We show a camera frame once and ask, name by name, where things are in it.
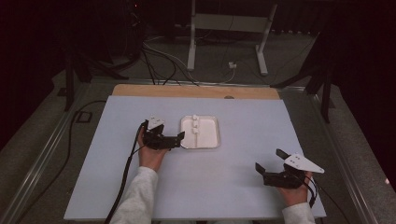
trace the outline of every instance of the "white plastic tray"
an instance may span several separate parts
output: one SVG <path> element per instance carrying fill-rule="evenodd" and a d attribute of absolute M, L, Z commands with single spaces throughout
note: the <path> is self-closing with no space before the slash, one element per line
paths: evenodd
<path fill-rule="evenodd" d="M 220 145 L 219 123 L 213 116 L 186 116 L 180 122 L 185 132 L 181 145 L 184 148 L 214 148 Z"/>

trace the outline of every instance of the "cord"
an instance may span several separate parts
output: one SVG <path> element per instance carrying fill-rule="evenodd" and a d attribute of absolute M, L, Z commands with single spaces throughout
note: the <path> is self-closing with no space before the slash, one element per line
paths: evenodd
<path fill-rule="evenodd" d="M 309 200 L 309 206 L 312 208 L 312 206 L 314 206 L 314 203 L 315 203 L 315 200 L 317 199 L 318 194 L 314 194 L 314 191 L 312 190 L 312 188 L 307 183 L 305 183 L 304 180 L 301 180 L 297 175 L 295 175 L 289 171 L 286 171 L 286 172 L 289 175 L 292 175 L 296 179 L 300 180 L 302 182 L 302 184 L 305 185 L 308 188 L 308 190 L 311 192 L 311 199 Z M 308 180 L 313 183 L 312 179 L 309 178 L 308 176 L 305 176 L 305 178 L 308 178 Z M 316 192 L 318 192 L 317 185 L 315 183 L 314 183 L 314 187 L 316 189 Z"/>
<path fill-rule="evenodd" d="M 145 51 L 143 51 L 143 50 L 141 50 L 141 51 L 142 51 L 143 55 L 145 56 L 145 59 L 146 59 L 146 66 L 148 67 L 148 72 L 149 72 L 149 75 L 150 75 L 150 77 L 151 77 L 152 84 L 155 85 L 154 75 L 152 74 L 151 68 L 150 68 L 150 66 L 149 66 L 149 65 L 150 65 L 149 58 L 148 58 L 148 56 L 147 56 L 147 54 L 146 54 Z"/>
<path fill-rule="evenodd" d="M 129 167 L 131 166 L 132 157 L 136 153 L 136 151 L 134 151 L 134 149 L 136 147 L 137 138 L 139 137 L 140 130 L 142 130 L 143 126 L 144 126 L 144 123 L 140 124 L 139 128 L 137 129 L 137 133 L 136 133 L 136 136 L 134 138 L 134 145 L 132 147 L 131 154 L 128 157 L 128 160 L 127 160 L 127 162 L 125 164 L 125 168 L 124 168 L 124 172 L 123 172 L 123 175 L 122 175 L 122 181 L 121 181 L 121 185 L 120 185 L 119 194 L 117 195 L 116 201 L 113 203 L 113 206 L 111 207 L 111 210 L 110 210 L 110 212 L 107 215 L 107 218 L 105 220 L 105 224 L 110 223 L 111 218 L 113 218 L 114 213 L 116 212 L 116 209 L 119 206 L 122 193 L 123 193 L 123 191 L 125 189 L 126 180 L 128 178 L 128 171 L 129 171 Z"/>
<path fill-rule="evenodd" d="M 344 211 L 341 209 L 341 207 L 338 205 L 338 203 L 336 203 L 335 200 L 330 196 L 330 194 L 322 186 L 319 185 L 317 180 L 315 182 L 316 182 L 316 185 L 318 186 L 318 188 L 321 189 L 327 195 L 327 197 L 329 197 L 329 199 L 334 203 L 334 205 L 338 208 L 338 210 L 341 212 L 344 219 L 346 220 L 346 223 L 349 224 L 350 222 L 349 222 L 349 219 L 347 219 L 347 215 L 344 213 Z"/>
<path fill-rule="evenodd" d="M 58 171 L 55 177 L 52 178 L 52 180 L 49 182 L 49 184 L 41 191 L 40 194 L 30 203 L 29 206 L 26 207 L 25 211 L 20 215 L 16 223 L 20 223 L 23 218 L 29 213 L 29 211 L 32 209 L 32 207 L 41 199 L 41 197 L 47 192 L 47 190 L 52 186 L 52 184 L 58 179 L 58 177 L 61 175 L 62 171 L 66 167 L 67 163 L 69 162 L 70 159 L 70 154 L 71 154 L 71 144 L 72 144 L 72 130 L 73 130 L 73 123 L 74 120 L 76 119 L 77 115 L 88 105 L 96 104 L 96 103 L 105 103 L 106 101 L 92 101 L 90 103 L 85 104 L 82 106 L 79 110 L 75 112 L 73 115 L 72 120 L 70 121 L 70 126 L 69 126 L 69 137 L 68 137 L 68 144 L 67 144 L 67 156 L 66 159 L 64 160 L 64 164 L 62 165 L 61 169 Z"/>
<path fill-rule="evenodd" d="M 305 51 L 315 40 L 316 40 L 316 39 L 313 38 L 311 41 L 309 41 L 309 43 L 308 43 L 307 45 L 305 45 L 305 47 L 304 47 L 297 55 L 295 55 L 295 56 L 292 57 L 291 59 L 287 60 L 285 63 L 283 63 L 282 66 L 280 66 L 278 69 L 276 69 L 273 80 L 272 80 L 271 82 L 268 82 L 268 84 L 269 84 L 269 85 L 274 84 L 274 82 L 275 82 L 276 79 L 277 79 L 277 73 L 278 73 L 281 69 L 283 69 L 284 67 L 286 67 L 286 65 L 288 65 L 289 63 L 291 63 L 293 60 L 295 60 L 295 59 L 297 59 L 298 57 L 300 57 L 300 56 L 304 53 L 304 51 Z"/>
<path fill-rule="evenodd" d="M 232 27 L 232 26 L 233 26 L 233 18 L 232 18 L 232 20 L 231 20 L 230 26 L 228 27 L 228 39 L 229 39 L 229 40 L 230 40 L 230 30 L 231 30 L 231 27 Z M 225 55 L 227 54 L 228 48 L 229 48 L 229 47 L 230 47 L 230 43 L 227 44 L 227 48 L 226 48 L 225 51 L 224 51 L 223 57 L 222 57 L 222 59 L 221 59 L 220 69 L 222 69 L 222 66 L 223 66 L 223 63 L 224 63 L 224 59 L 225 59 Z"/>
<path fill-rule="evenodd" d="M 151 48 L 148 44 L 146 44 L 146 43 L 143 43 L 143 45 L 146 47 L 146 49 L 148 49 L 148 50 L 151 50 L 151 51 L 154 51 L 154 52 L 157 52 L 157 53 L 160 53 L 160 54 L 162 54 L 162 55 L 166 55 L 166 56 L 168 56 L 168 57 L 171 57 L 171 58 L 174 58 L 174 59 L 176 59 L 176 60 L 178 60 L 181 64 L 183 64 L 183 66 L 186 68 L 186 70 L 187 70 L 187 65 L 186 64 L 184 64 L 178 57 L 176 57 L 176 56 L 174 56 L 174 55 L 171 55 L 171 54 L 168 54 L 168 53 L 165 53 L 165 52 L 162 52 L 162 51 L 159 51 L 159 50 L 157 50 L 157 49 L 153 49 L 153 48 Z M 199 86 L 197 83 L 200 83 L 200 81 L 198 81 L 198 80 L 196 80 L 196 79 L 194 79 L 192 76 L 191 76 L 191 74 L 190 74 L 190 72 L 189 71 L 187 71 L 187 74 L 189 75 L 189 76 L 186 76 L 186 74 L 183 72 L 183 69 L 181 69 L 181 67 L 178 65 L 178 63 L 176 63 L 175 62 L 175 65 L 177 66 L 177 68 L 180 70 L 180 72 L 183 74 L 183 76 L 186 78 L 186 79 L 188 79 L 192 84 L 194 84 L 195 86 Z"/>
<path fill-rule="evenodd" d="M 173 70 L 173 73 L 172 73 L 171 76 L 169 76 L 169 77 L 163 77 L 163 76 L 161 76 L 160 74 L 158 74 L 158 73 L 154 70 L 154 67 L 152 67 L 152 65 L 151 65 L 152 70 L 154 71 L 154 73 L 156 73 L 156 74 L 157 74 L 158 76 L 160 76 L 160 77 L 165 78 L 165 82 L 163 83 L 163 85 L 165 85 L 165 84 L 166 84 L 170 79 L 172 79 L 172 77 L 176 74 L 177 65 L 176 65 L 176 63 L 175 63 L 174 61 L 172 61 L 172 60 L 171 60 L 169 57 L 167 57 L 166 55 L 163 55 L 163 54 L 160 54 L 160 53 L 157 53 L 157 52 L 153 53 L 153 52 L 155 52 L 155 51 L 152 51 L 152 52 L 147 51 L 146 53 L 147 53 L 147 54 L 154 55 L 154 56 L 157 56 L 157 57 L 163 57 L 163 58 L 167 59 L 167 60 L 173 65 L 173 67 L 174 67 L 174 70 Z M 176 79 L 173 79 L 173 80 L 180 86 L 180 83 L 179 83 Z"/>

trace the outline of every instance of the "white table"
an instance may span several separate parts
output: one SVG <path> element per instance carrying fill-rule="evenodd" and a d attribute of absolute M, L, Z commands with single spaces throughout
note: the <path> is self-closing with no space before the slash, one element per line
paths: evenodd
<path fill-rule="evenodd" d="M 303 154 L 282 100 L 110 96 L 64 218 L 106 218 L 140 123 L 156 115 L 165 119 L 164 135 L 175 136 L 180 120 L 192 114 L 217 117 L 220 146 L 167 153 L 153 219 L 282 217 L 281 196 L 262 184 L 254 167 L 258 162 L 269 172 L 282 171 L 277 148 Z M 136 156 L 128 183 L 137 166 Z M 312 211 L 326 216 L 319 197 Z"/>

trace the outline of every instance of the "wooden board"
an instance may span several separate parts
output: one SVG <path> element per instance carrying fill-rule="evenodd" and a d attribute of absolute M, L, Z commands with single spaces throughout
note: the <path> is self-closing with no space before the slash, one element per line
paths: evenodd
<path fill-rule="evenodd" d="M 114 88 L 118 96 L 195 97 L 234 99 L 278 100 L 279 94 L 272 88 L 250 87 L 197 87 L 120 84 Z"/>

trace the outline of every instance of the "human hand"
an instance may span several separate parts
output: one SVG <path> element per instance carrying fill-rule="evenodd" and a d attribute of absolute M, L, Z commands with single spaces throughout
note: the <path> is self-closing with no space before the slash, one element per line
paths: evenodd
<path fill-rule="evenodd" d="M 305 179 L 305 183 L 309 184 L 309 181 L 312 177 L 312 172 L 305 172 L 305 175 L 307 177 Z M 277 190 L 280 192 L 280 194 L 282 194 L 283 199 L 285 200 L 285 203 L 287 206 L 292 206 L 297 203 L 306 203 L 307 202 L 308 188 L 304 184 L 302 184 L 297 189 L 277 188 Z"/>
<path fill-rule="evenodd" d="M 145 147 L 143 144 L 143 130 L 140 130 L 137 143 L 142 147 L 139 150 L 139 165 L 158 172 L 161 167 L 161 163 L 163 162 L 163 157 L 169 149 L 154 150 L 152 148 Z"/>

